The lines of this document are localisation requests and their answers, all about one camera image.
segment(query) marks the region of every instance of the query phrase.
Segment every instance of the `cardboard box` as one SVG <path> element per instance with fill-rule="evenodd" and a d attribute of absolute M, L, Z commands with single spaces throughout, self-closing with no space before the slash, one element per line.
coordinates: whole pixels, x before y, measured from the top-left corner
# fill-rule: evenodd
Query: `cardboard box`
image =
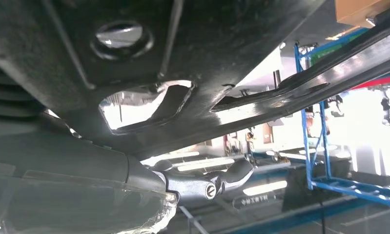
<path fill-rule="evenodd" d="M 390 0 L 335 0 L 337 22 L 371 28 L 366 18 L 390 9 Z"/>

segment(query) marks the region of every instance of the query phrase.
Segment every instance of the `ceiling light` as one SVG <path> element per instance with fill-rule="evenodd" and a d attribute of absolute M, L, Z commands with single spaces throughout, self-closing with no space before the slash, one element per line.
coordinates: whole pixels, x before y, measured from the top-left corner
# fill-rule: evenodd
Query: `ceiling light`
<path fill-rule="evenodd" d="M 293 158 L 293 159 L 299 159 L 299 160 L 306 160 L 306 157 L 302 156 L 302 155 L 280 153 L 280 156 L 287 157 L 287 158 Z"/>
<path fill-rule="evenodd" d="M 200 163 L 207 163 L 207 162 L 216 162 L 216 161 L 221 161 L 223 159 L 236 159 L 238 157 L 212 157 L 212 158 L 205 158 L 205 159 L 201 159 L 201 160 L 196 160 L 196 161 L 183 161 L 183 162 L 178 162 L 178 163 L 174 163 L 173 166 L 174 167 L 180 167 L 180 166 L 186 166 L 186 165 L 192 165 L 192 164 L 200 164 Z"/>
<path fill-rule="evenodd" d="M 191 156 L 198 156 L 200 153 L 197 151 L 194 152 L 182 152 L 182 153 L 170 153 L 165 155 L 159 155 L 155 157 L 148 158 L 146 160 L 141 161 L 140 163 L 143 165 L 148 165 L 153 167 L 158 161 L 160 160 L 168 160 L 168 159 L 174 159 L 174 158 L 181 158 L 181 157 L 191 157 Z"/>
<path fill-rule="evenodd" d="M 374 23 L 374 19 L 366 18 L 366 21 L 367 21 L 367 23 L 371 24 L 373 27 L 376 26 L 376 24 Z"/>
<path fill-rule="evenodd" d="M 275 153 L 274 153 L 274 151 L 272 151 L 272 150 L 268 150 L 268 151 L 266 151 L 265 152 L 267 155 L 269 155 L 269 156 L 275 156 Z"/>
<path fill-rule="evenodd" d="M 248 196 L 254 196 L 258 194 L 264 194 L 268 193 L 277 189 L 283 189 L 287 186 L 287 182 L 285 180 L 270 183 L 270 184 L 263 184 L 263 185 L 258 185 L 255 187 L 247 188 L 244 189 L 243 192 L 244 194 Z"/>
<path fill-rule="evenodd" d="M 221 165 L 227 165 L 234 163 L 235 160 L 231 158 L 219 158 L 219 159 L 205 159 L 205 160 L 199 160 L 198 163 L 192 163 L 184 166 L 178 166 L 178 171 L 184 172 L 184 171 L 190 171 L 200 168 L 206 168 L 206 167 L 215 167 L 215 166 L 221 166 Z"/>
<path fill-rule="evenodd" d="M 285 47 L 285 45 L 286 45 L 285 42 L 281 43 L 280 50 L 282 50 Z"/>
<path fill-rule="evenodd" d="M 341 151 L 341 152 L 336 153 L 334 156 L 336 156 L 338 158 L 348 158 L 348 157 L 350 157 L 350 153 L 348 151 Z"/>
<path fill-rule="evenodd" d="M 300 150 L 298 151 L 301 155 L 305 155 L 306 154 L 306 151 L 305 150 Z M 309 149 L 308 150 L 308 153 L 312 154 L 312 153 L 315 153 L 315 149 Z"/>
<path fill-rule="evenodd" d="M 348 33 L 351 33 L 352 31 L 354 31 L 354 30 L 356 30 L 358 28 L 360 28 L 360 26 L 352 27 L 351 29 L 348 29 L 348 30 L 346 30 L 346 31 L 344 31 L 342 33 L 339 33 L 339 34 L 334 35 L 332 37 L 327 37 L 326 40 L 338 40 L 340 37 L 342 37 L 342 36 L 344 36 L 344 35 L 346 35 Z"/>

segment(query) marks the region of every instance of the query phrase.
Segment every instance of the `blue scaffolding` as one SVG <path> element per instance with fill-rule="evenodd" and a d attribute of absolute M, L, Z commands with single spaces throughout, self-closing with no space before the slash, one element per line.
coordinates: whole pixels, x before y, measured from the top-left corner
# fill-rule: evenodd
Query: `blue scaffolding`
<path fill-rule="evenodd" d="M 302 58 L 309 59 L 310 56 L 314 55 L 315 53 L 324 51 L 335 45 L 347 43 L 350 41 L 350 38 L 358 34 L 361 34 L 365 31 L 366 29 L 358 30 L 356 32 L 348 34 L 347 36 L 341 37 L 336 41 L 314 48 L 313 50 L 305 54 L 300 53 L 299 45 L 296 44 L 294 47 L 294 52 L 295 52 L 295 63 L 296 63 L 295 65 L 296 65 L 297 72 L 303 71 L 303 68 L 300 63 L 300 60 Z M 320 102 L 320 117 L 321 117 L 322 128 L 321 128 L 320 137 L 318 138 L 316 144 L 316 152 L 314 153 L 313 158 L 311 158 L 308 150 L 309 146 L 308 146 L 307 120 L 306 120 L 305 110 L 301 110 L 301 117 L 302 117 L 302 125 L 303 125 L 304 148 L 306 151 L 306 170 L 307 170 L 308 188 L 310 190 L 313 190 L 313 187 L 318 187 L 318 188 L 327 189 L 327 190 L 339 192 L 346 195 L 352 195 L 361 199 L 366 199 L 366 200 L 370 200 L 373 202 L 378 202 L 390 206 L 390 187 L 382 187 L 378 185 L 360 183 L 352 180 L 335 178 L 331 175 L 331 164 L 330 164 L 330 155 L 328 152 L 328 138 L 327 138 L 324 102 L 323 101 Z M 312 176 L 313 167 L 317 157 L 317 149 L 321 141 L 323 142 L 323 146 L 324 146 L 326 175 L 313 178 Z"/>

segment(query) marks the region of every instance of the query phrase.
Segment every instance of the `red panel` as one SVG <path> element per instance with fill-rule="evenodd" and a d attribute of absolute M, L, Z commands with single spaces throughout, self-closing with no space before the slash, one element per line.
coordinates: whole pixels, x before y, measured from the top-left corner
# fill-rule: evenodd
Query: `red panel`
<path fill-rule="evenodd" d="M 379 78 L 379 79 L 374 79 L 374 80 L 368 81 L 368 82 L 360 84 L 352 89 L 361 89 L 361 88 L 366 88 L 366 87 L 371 87 L 371 86 L 376 86 L 376 85 L 381 85 L 381 84 L 388 84 L 388 83 L 390 83 L 390 77 L 384 77 L 384 78 Z"/>

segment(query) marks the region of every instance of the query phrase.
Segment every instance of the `bolt hole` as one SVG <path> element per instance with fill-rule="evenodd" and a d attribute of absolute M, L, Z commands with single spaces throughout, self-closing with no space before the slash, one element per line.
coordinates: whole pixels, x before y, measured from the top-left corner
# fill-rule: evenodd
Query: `bolt hole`
<path fill-rule="evenodd" d="M 100 27 L 91 41 L 91 49 L 107 60 L 141 56 L 154 45 L 154 37 L 137 22 L 116 21 Z"/>

